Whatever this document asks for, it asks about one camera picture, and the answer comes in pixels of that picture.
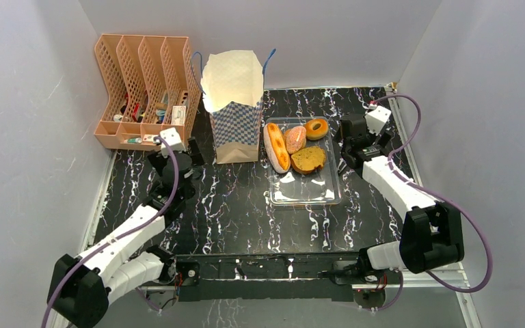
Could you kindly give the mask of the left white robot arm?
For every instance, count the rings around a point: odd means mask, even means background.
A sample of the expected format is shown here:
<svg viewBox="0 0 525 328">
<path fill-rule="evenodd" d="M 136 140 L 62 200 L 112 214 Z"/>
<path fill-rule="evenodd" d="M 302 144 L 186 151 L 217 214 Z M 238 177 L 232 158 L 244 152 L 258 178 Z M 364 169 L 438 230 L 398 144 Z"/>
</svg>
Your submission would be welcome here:
<svg viewBox="0 0 525 328">
<path fill-rule="evenodd" d="M 159 150 L 147 158 L 158 179 L 148 196 L 128 219 L 104 239 L 77 256 L 63 255 L 53 267 L 45 313 L 46 327 L 51 312 L 74 327 L 95 327 L 109 306 L 146 282 L 169 284 L 177 276 L 173 254 L 158 245 L 134 253 L 147 241 L 170 227 L 196 194 L 194 169 L 204 164 L 195 138 L 183 143 L 172 130 L 153 138 Z"/>
</svg>

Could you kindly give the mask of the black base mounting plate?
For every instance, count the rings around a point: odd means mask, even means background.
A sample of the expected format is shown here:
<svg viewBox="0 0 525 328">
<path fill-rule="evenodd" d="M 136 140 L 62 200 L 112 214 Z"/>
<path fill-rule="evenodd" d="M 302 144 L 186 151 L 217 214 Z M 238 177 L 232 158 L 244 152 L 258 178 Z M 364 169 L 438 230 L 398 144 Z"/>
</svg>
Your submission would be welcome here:
<svg viewBox="0 0 525 328">
<path fill-rule="evenodd" d="M 178 255 L 181 300 L 331 299 L 352 301 L 354 252 Z"/>
</svg>

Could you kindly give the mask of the red small box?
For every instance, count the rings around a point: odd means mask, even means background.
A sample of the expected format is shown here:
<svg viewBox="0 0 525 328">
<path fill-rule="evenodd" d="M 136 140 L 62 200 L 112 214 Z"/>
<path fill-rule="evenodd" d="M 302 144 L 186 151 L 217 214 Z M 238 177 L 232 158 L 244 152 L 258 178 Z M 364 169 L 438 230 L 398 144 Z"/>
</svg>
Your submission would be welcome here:
<svg viewBox="0 0 525 328">
<path fill-rule="evenodd" d="M 134 106 L 133 112 L 131 114 L 132 119 L 136 122 L 138 121 L 139 117 L 139 111 L 140 111 L 140 104 L 137 102 Z"/>
</svg>

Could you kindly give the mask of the small white card box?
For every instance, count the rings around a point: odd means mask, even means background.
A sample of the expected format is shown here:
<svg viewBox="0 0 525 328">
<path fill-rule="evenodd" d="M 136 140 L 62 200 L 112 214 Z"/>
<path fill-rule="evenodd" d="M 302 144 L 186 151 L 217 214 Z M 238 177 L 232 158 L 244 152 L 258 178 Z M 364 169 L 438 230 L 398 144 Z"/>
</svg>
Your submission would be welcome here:
<svg viewBox="0 0 525 328">
<path fill-rule="evenodd" d="M 150 135 L 150 134 L 144 135 L 143 142 L 155 144 L 157 142 L 157 137 L 158 135 Z"/>
</svg>

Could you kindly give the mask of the peach plastic file organizer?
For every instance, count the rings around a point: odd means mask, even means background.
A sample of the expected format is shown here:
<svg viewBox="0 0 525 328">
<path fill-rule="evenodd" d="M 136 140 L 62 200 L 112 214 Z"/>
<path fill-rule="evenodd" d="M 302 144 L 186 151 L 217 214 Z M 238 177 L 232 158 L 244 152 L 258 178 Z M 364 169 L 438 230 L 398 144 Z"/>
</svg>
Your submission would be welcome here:
<svg viewBox="0 0 525 328">
<path fill-rule="evenodd" d="M 144 135 L 168 128 L 175 128 L 183 141 L 191 137 L 200 91 L 187 36 L 103 34 L 94 52 L 108 93 L 94 135 L 105 148 L 154 150 L 154 143 L 143 142 Z M 131 114 L 136 103 L 140 111 L 135 122 Z M 170 124 L 176 105 L 187 107 L 184 126 Z M 114 122 L 115 114 L 123 115 L 121 122 Z M 126 142 L 136 137 L 142 142 Z"/>
</svg>

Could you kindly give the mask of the green white glue tube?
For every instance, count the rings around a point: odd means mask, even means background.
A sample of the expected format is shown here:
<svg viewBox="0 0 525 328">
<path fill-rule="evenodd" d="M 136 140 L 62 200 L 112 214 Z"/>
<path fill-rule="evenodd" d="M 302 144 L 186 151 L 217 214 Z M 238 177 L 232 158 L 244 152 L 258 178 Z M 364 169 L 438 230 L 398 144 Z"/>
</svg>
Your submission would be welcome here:
<svg viewBox="0 0 525 328">
<path fill-rule="evenodd" d="M 127 139 L 126 142 L 128 144 L 140 144 L 142 142 L 142 138 L 141 137 L 130 138 L 130 139 Z"/>
</svg>

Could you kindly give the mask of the fake long baguette roll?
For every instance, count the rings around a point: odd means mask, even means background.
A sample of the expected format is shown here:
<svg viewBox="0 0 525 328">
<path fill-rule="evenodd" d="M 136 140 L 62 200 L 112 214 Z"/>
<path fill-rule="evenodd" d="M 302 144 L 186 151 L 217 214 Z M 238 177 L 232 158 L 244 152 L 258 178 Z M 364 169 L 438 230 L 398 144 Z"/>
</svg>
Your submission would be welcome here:
<svg viewBox="0 0 525 328">
<path fill-rule="evenodd" d="M 291 158 L 286 150 L 282 131 L 277 124 L 267 123 L 265 125 L 263 141 L 272 168 L 279 174 L 286 173 L 291 168 Z"/>
</svg>

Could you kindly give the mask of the white stapler box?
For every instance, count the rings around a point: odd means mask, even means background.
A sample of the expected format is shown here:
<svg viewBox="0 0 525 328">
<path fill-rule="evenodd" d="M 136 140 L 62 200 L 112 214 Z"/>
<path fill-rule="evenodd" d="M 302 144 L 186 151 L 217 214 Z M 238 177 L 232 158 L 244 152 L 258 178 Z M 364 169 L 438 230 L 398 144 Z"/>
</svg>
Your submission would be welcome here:
<svg viewBox="0 0 525 328">
<path fill-rule="evenodd" d="M 171 125 L 184 126 L 186 119 L 187 107 L 184 105 L 176 105 L 172 107 Z"/>
</svg>

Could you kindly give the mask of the fake crusted bread slice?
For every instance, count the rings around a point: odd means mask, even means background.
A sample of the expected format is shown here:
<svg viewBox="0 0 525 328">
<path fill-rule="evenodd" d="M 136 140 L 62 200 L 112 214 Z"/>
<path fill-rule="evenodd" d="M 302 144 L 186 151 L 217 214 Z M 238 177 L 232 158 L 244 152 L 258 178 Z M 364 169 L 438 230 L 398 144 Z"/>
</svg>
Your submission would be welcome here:
<svg viewBox="0 0 525 328">
<path fill-rule="evenodd" d="M 291 155 L 292 168 L 303 175 L 322 170 L 325 162 L 326 153 L 318 146 L 303 148 Z"/>
</svg>

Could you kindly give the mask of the clear plastic tray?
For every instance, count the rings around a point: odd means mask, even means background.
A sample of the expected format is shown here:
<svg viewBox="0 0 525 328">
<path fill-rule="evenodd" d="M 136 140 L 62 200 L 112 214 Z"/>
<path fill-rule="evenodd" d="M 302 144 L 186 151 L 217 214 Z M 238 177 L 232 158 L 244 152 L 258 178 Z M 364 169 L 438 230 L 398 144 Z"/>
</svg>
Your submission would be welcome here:
<svg viewBox="0 0 525 328">
<path fill-rule="evenodd" d="M 324 117 L 283 117 L 269 118 L 267 123 L 275 123 L 284 133 L 287 129 L 304 124 L 312 119 Z M 277 173 L 269 162 L 267 169 L 269 175 L 269 199 L 276 206 L 322 206 L 337 204 L 341 199 L 340 184 L 337 174 L 336 155 L 330 131 L 319 140 L 306 141 L 306 147 L 318 146 L 326 153 L 324 168 L 311 174 L 303 175 L 296 172 L 292 166 L 284 174 Z"/>
</svg>

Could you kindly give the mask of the orange fake donut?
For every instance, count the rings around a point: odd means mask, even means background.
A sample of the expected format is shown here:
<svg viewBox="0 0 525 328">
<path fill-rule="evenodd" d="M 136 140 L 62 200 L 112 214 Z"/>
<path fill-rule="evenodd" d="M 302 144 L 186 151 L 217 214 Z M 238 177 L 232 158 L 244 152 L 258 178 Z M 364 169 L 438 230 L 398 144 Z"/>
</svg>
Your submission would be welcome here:
<svg viewBox="0 0 525 328">
<path fill-rule="evenodd" d="M 309 140 L 322 139 L 329 132 L 329 125 L 324 119 L 312 119 L 304 124 L 306 138 Z"/>
</svg>

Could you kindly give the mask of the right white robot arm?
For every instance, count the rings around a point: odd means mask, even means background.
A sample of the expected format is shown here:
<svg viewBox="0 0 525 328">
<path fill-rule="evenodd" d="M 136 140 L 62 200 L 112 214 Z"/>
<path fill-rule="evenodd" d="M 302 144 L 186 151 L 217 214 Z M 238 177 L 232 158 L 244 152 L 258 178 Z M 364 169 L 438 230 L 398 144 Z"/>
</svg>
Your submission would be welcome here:
<svg viewBox="0 0 525 328">
<path fill-rule="evenodd" d="M 336 140 L 342 142 L 340 153 L 347 166 L 378 190 L 401 216 L 401 238 L 361 249 L 358 261 L 347 269 L 374 283 L 386 269 L 422 273 L 463 260 L 460 211 L 413 187 L 386 155 L 390 134 L 375 134 L 364 116 L 351 114 L 340 119 Z"/>
</svg>

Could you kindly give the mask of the blue checkered paper bag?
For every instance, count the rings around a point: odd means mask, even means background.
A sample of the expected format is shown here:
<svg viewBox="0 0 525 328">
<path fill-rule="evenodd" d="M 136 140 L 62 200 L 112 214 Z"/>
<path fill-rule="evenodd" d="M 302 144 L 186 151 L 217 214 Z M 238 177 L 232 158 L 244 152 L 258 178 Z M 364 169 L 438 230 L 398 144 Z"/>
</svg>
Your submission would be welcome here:
<svg viewBox="0 0 525 328">
<path fill-rule="evenodd" d="M 265 75 L 274 53 L 261 62 L 252 50 L 231 50 L 200 63 L 198 83 L 217 164 L 258 160 Z"/>
</svg>

